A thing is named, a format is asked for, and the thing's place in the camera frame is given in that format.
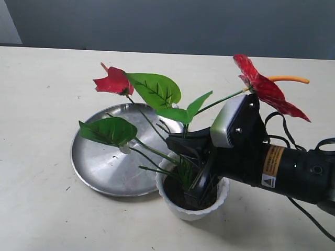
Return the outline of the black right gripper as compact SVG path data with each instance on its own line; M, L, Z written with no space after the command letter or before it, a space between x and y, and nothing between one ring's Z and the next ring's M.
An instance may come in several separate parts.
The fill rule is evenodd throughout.
M171 133L166 138L168 149L176 154L202 159L210 149L207 162L199 171L188 191L186 203L205 203L217 184L218 177L227 177L251 186L261 184L261 176L267 153L267 132L259 115L250 137L240 147L213 146L210 127L198 131Z

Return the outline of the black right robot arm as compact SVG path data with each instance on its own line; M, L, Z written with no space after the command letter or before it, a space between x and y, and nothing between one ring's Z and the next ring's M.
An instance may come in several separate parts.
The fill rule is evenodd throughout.
M168 148L188 158L198 171L185 192L186 202L200 207L219 179L227 177L334 214L334 152L320 146L313 150L277 146L270 139L259 114L236 116L228 127L228 143L211 128L186 137L169 135Z

